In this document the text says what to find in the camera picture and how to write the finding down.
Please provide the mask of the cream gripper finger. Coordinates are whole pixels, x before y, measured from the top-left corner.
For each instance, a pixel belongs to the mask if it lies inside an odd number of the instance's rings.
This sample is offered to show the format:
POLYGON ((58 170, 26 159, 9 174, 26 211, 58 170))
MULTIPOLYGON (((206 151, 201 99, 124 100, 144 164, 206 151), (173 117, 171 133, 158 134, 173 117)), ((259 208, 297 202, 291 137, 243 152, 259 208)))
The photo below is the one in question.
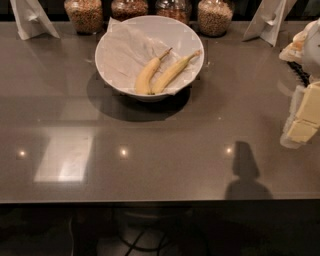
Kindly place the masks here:
POLYGON ((307 87, 296 87, 290 113, 297 120, 320 125, 320 82, 311 83, 307 87))
POLYGON ((280 144, 286 148, 298 149, 305 145, 317 131, 318 127, 312 123, 288 118, 280 137, 280 144))

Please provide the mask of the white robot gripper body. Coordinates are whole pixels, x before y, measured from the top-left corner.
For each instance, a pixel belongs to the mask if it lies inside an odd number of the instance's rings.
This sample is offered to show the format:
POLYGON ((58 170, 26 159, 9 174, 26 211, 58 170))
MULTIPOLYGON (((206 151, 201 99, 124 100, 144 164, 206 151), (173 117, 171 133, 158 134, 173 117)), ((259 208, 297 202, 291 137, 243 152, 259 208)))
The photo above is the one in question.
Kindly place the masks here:
POLYGON ((309 82, 320 81, 320 19, 308 23, 279 54, 286 62, 295 62, 309 75, 309 82))

